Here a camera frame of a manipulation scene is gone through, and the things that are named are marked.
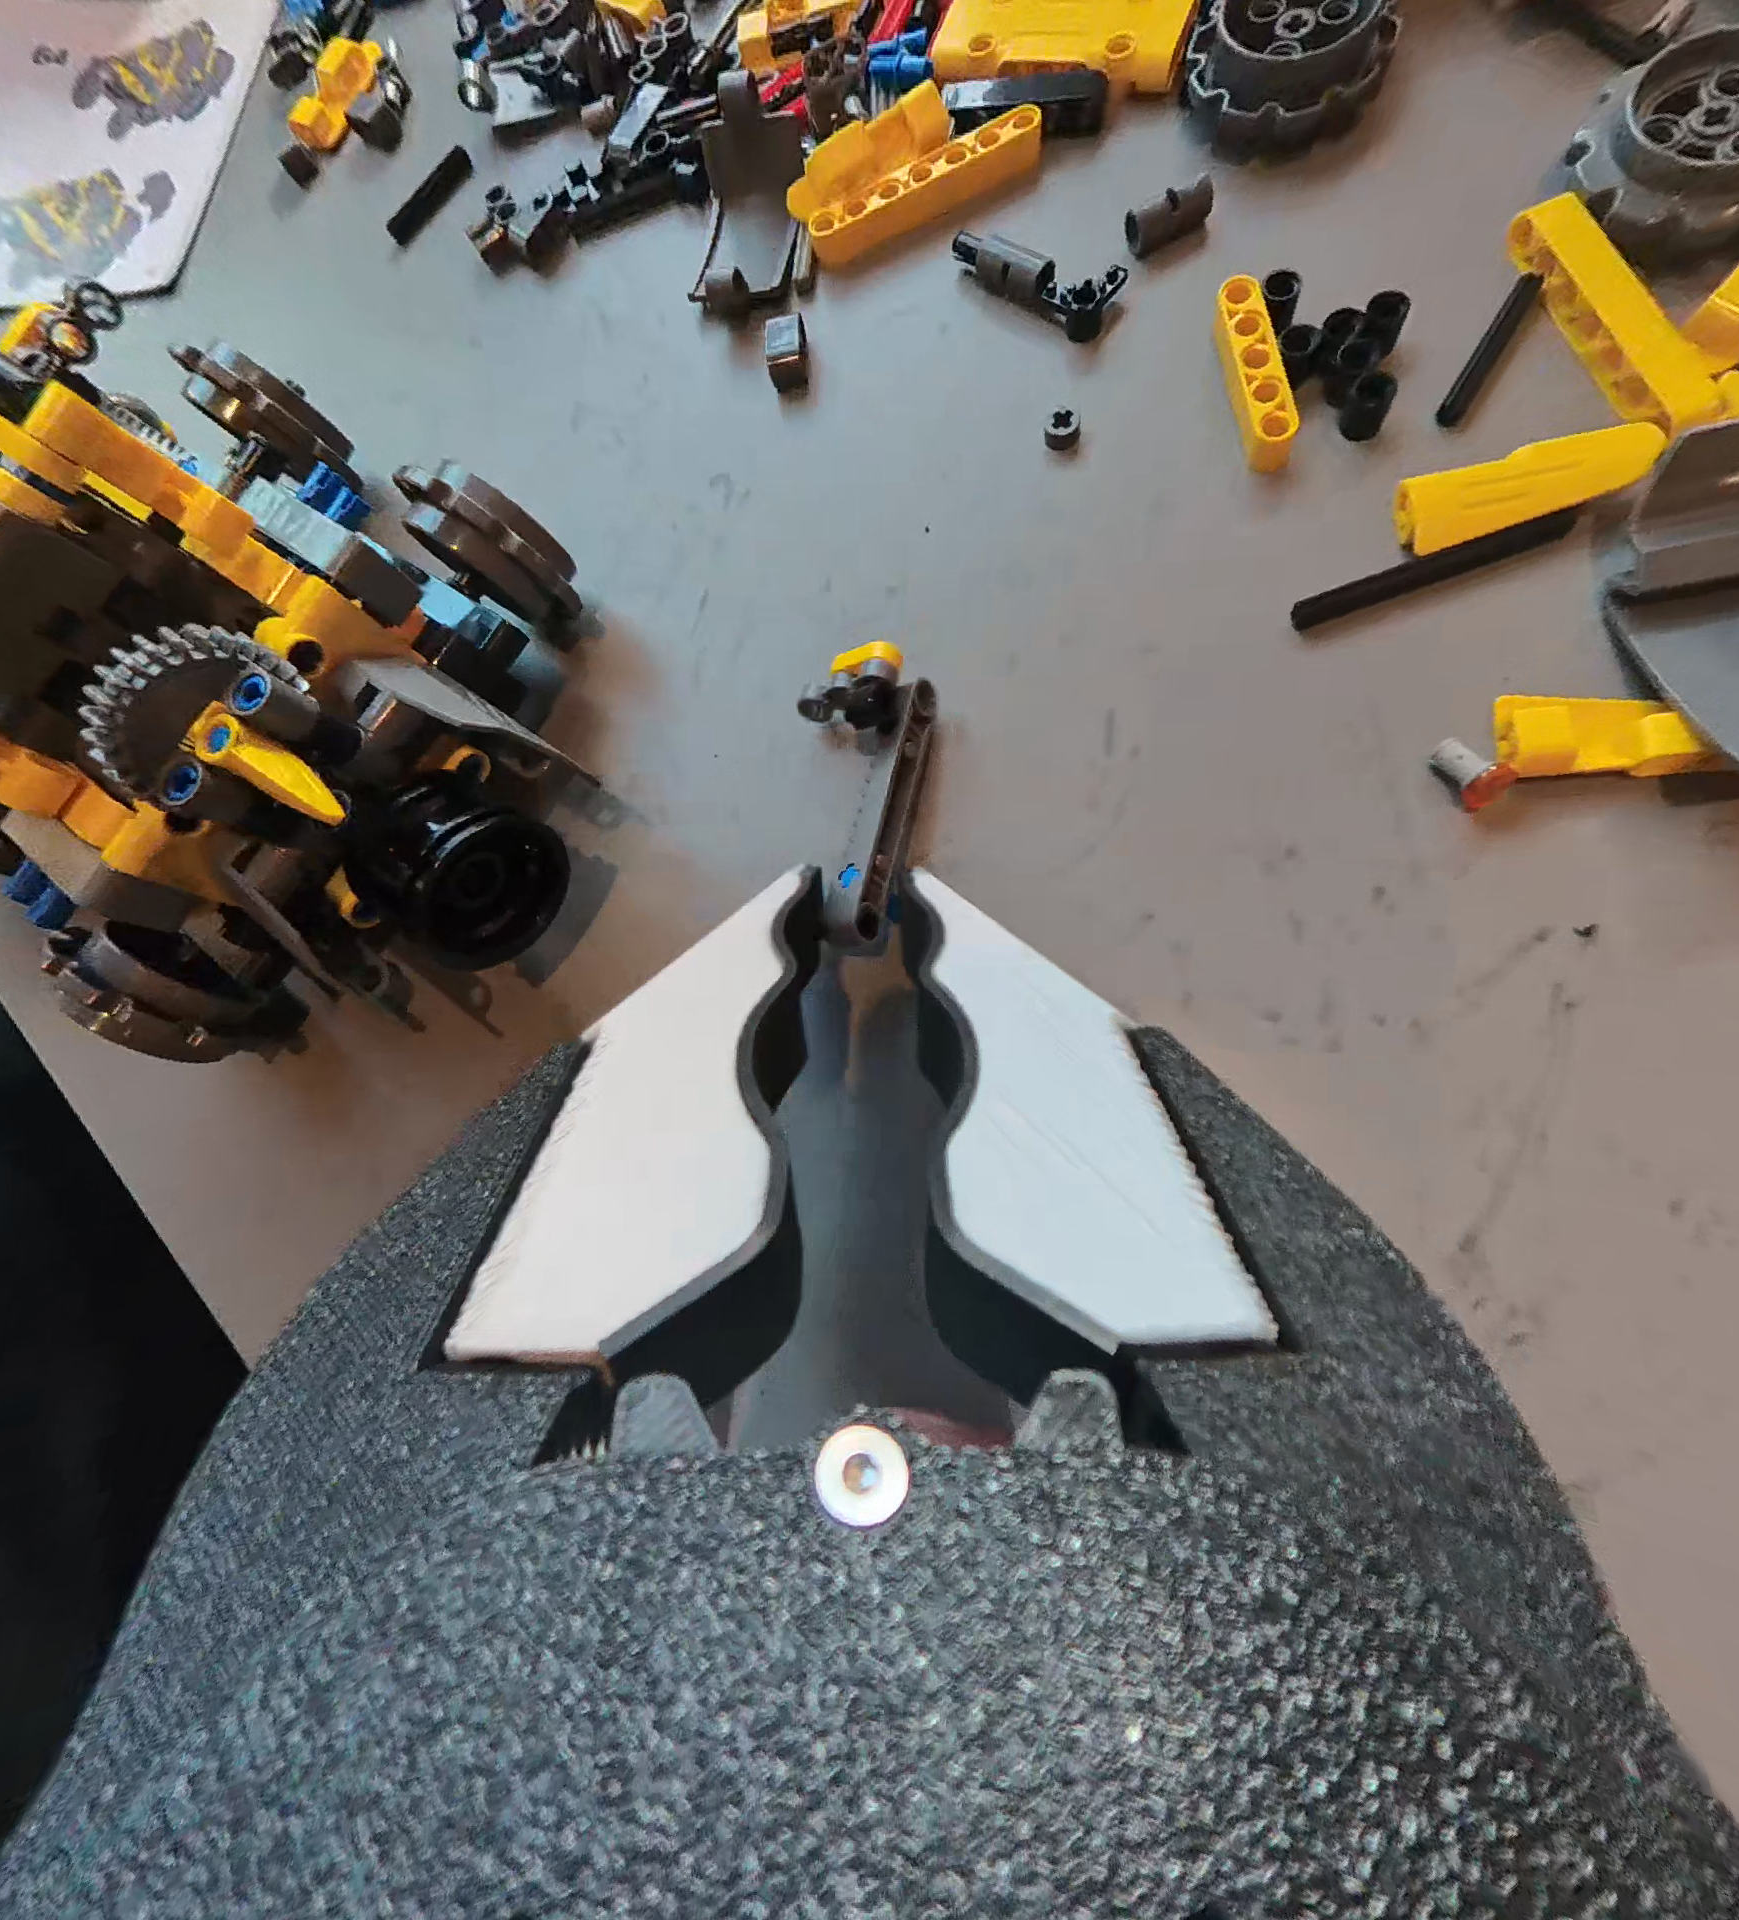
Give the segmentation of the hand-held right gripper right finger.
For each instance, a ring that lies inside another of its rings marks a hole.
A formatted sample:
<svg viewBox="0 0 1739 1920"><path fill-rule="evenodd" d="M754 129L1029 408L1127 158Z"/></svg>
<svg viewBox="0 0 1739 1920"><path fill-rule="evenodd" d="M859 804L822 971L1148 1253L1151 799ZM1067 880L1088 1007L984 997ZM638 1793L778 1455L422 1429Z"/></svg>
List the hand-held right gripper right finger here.
<svg viewBox="0 0 1739 1920"><path fill-rule="evenodd" d="M1275 1349L1273 1304L1132 1021L925 870L902 934L955 1311L1014 1308L1027 1335L1103 1357Z"/></svg>

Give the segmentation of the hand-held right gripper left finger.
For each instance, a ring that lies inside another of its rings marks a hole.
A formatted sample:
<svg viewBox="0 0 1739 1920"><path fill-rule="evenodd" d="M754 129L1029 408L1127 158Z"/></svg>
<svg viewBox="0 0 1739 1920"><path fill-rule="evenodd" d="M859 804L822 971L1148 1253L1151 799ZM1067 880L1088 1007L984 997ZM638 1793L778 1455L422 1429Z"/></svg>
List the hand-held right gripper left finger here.
<svg viewBox="0 0 1739 1920"><path fill-rule="evenodd" d="M739 1386L785 1342L804 1247L780 1109L808 1062L816 867L596 1020L441 1330L451 1365Z"/></svg>

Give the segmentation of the grey toothed rack brick assembly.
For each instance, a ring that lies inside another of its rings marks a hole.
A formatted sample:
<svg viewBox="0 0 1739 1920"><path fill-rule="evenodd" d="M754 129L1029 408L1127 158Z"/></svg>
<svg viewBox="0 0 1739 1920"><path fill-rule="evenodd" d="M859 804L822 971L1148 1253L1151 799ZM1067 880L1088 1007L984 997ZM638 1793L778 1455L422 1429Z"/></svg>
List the grey toothed rack brick assembly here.
<svg viewBox="0 0 1739 1920"><path fill-rule="evenodd" d="M936 699L904 677L904 653L870 640L837 653L795 699L802 720L847 736L865 787L834 877L823 885L823 937L840 955L873 957L899 917L906 855L920 812Z"/></svg>

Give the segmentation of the yellow brick toy vehicle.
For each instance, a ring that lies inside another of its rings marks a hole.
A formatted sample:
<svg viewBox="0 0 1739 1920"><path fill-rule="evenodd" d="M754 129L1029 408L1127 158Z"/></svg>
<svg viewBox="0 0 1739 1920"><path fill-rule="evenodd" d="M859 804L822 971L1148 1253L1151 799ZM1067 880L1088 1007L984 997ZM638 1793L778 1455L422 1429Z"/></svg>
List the yellow brick toy vehicle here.
<svg viewBox="0 0 1739 1920"><path fill-rule="evenodd" d="M90 368L95 280L0 335L0 886L67 1017L173 1064L305 1044L300 987L419 1030L484 1015L575 873L600 783L543 735L575 562L472 469L402 467L418 564L354 444L227 344L171 350L207 469Z"/></svg>

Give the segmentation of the grey desk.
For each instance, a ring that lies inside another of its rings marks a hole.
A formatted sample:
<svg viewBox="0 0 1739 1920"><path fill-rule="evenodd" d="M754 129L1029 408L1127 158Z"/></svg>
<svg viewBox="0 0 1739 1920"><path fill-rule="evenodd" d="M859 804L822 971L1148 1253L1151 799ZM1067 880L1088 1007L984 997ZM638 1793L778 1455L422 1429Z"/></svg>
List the grey desk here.
<svg viewBox="0 0 1739 1920"><path fill-rule="evenodd" d="M210 1431L0 1915L1739 1915L1517 1408L1166 1031L936 878L929 1316L737 1452L817 873L472 1116Z"/></svg>

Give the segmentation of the person's black clothed torso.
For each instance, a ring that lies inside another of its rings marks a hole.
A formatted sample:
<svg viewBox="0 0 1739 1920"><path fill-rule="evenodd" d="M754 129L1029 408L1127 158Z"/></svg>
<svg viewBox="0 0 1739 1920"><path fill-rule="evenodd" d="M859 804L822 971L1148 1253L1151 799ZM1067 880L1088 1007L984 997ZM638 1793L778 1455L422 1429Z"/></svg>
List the person's black clothed torso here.
<svg viewBox="0 0 1739 1920"><path fill-rule="evenodd" d="M0 1005L0 1841L244 1375Z"/></svg>

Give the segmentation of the grey angled panel piece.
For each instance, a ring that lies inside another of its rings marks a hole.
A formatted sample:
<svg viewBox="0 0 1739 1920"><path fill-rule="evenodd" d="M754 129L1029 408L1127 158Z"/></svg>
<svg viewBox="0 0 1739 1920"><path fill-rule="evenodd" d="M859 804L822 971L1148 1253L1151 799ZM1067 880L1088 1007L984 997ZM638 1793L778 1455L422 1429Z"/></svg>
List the grey angled panel piece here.
<svg viewBox="0 0 1739 1920"><path fill-rule="evenodd" d="M1739 417L1668 447L1597 565L1629 675L1739 770Z"/></svg>

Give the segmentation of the pile of loose brick pieces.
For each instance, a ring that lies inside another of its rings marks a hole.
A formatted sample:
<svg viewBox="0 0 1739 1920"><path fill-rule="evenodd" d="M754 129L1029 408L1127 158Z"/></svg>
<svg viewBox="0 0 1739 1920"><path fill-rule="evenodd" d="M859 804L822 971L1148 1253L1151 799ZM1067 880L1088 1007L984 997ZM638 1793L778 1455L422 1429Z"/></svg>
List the pile of loose brick pieces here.
<svg viewBox="0 0 1739 1920"><path fill-rule="evenodd" d="M1612 534L1693 425L1739 417L1739 266L1691 316L1567 188L1508 214L1517 53L1429 4L1352 129L1231 159L1088 67L914 68L812 146L734 72L633 158L492 159L328 199L279 184L257 290L397 449L492 453L613 534L543 718L624 799L787 813L817 648L955 678L958 779L1170 844L1337 827L1427 692L1588 631L1533 567Z"/></svg>

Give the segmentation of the grey toothed wheel hub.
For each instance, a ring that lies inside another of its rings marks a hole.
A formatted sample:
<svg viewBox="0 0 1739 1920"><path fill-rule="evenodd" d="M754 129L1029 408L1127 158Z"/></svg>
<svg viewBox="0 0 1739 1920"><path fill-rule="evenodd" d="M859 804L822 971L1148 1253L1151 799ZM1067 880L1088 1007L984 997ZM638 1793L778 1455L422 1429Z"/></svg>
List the grey toothed wheel hub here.
<svg viewBox="0 0 1739 1920"><path fill-rule="evenodd" d="M1561 168L1641 271L1739 252L1739 23L1695 33L1619 75Z"/></svg>
<svg viewBox="0 0 1739 1920"><path fill-rule="evenodd" d="M1189 33L1179 104L1231 159L1280 159L1348 132L1382 91L1395 1L1212 1Z"/></svg>

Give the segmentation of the yellow rectangular panel piece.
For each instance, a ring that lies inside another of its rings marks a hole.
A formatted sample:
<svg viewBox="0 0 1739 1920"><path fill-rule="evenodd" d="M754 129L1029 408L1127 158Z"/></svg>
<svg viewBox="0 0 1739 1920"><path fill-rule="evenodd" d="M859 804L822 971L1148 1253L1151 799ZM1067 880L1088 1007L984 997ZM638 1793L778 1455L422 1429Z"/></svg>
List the yellow rectangular panel piece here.
<svg viewBox="0 0 1739 1920"><path fill-rule="evenodd" d="M1111 99L1162 96L1200 1L950 1L929 39L936 82L1088 67Z"/></svg>

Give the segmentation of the instruction booklet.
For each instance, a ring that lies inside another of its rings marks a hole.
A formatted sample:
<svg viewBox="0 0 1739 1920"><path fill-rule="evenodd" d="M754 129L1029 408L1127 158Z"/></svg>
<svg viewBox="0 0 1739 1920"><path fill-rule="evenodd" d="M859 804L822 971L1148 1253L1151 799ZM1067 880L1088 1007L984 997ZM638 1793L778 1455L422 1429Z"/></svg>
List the instruction booklet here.
<svg viewBox="0 0 1739 1920"><path fill-rule="evenodd" d="M0 1L0 311L178 280L279 11Z"/></svg>

